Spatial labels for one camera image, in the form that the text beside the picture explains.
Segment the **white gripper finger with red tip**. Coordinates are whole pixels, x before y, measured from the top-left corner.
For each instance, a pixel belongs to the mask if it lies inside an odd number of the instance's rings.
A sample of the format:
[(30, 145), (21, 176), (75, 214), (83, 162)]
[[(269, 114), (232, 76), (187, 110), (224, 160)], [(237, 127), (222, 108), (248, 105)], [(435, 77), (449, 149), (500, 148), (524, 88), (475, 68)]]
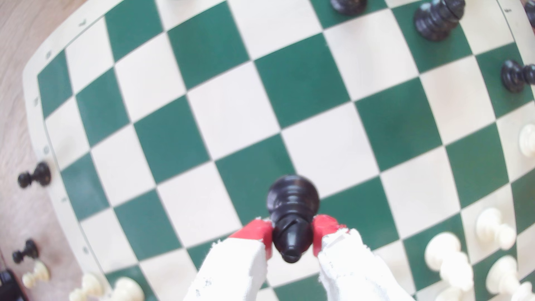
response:
[(256, 300), (272, 256), (272, 222), (256, 218), (214, 243), (184, 300)]
[(414, 300), (357, 229), (329, 215), (313, 218), (313, 254), (328, 300)]

